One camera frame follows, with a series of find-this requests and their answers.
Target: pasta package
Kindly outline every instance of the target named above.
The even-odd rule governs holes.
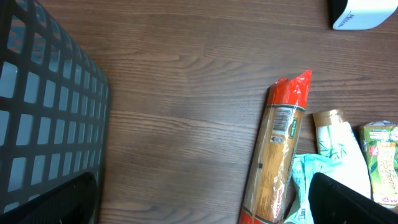
[[[238,224],[278,223],[283,216],[311,73],[271,86]]]

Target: black plastic basket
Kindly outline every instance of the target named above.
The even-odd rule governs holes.
[[[98,219],[110,89],[33,0],[0,0],[0,214],[92,172]]]

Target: green label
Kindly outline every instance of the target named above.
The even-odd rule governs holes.
[[[292,129],[290,130],[290,137],[294,137],[294,133],[296,132],[296,127],[297,127],[297,118],[293,119],[292,122]]]

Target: wooden table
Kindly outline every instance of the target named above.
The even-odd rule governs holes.
[[[281,77],[314,71],[298,153],[315,152],[313,112],[398,122],[398,14],[342,32],[319,0],[41,2],[113,89],[100,223],[236,223]]]

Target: black object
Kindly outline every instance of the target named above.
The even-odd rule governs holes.
[[[91,172],[98,218],[111,90],[36,0],[0,0],[0,214]]]
[[[328,0],[329,25],[331,28],[346,9],[347,3],[348,0]]]
[[[313,176],[308,195],[316,224],[398,223],[398,215],[325,174]]]
[[[87,224],[94,210],[97,186],[84,173],[0,216],[7,224]]]

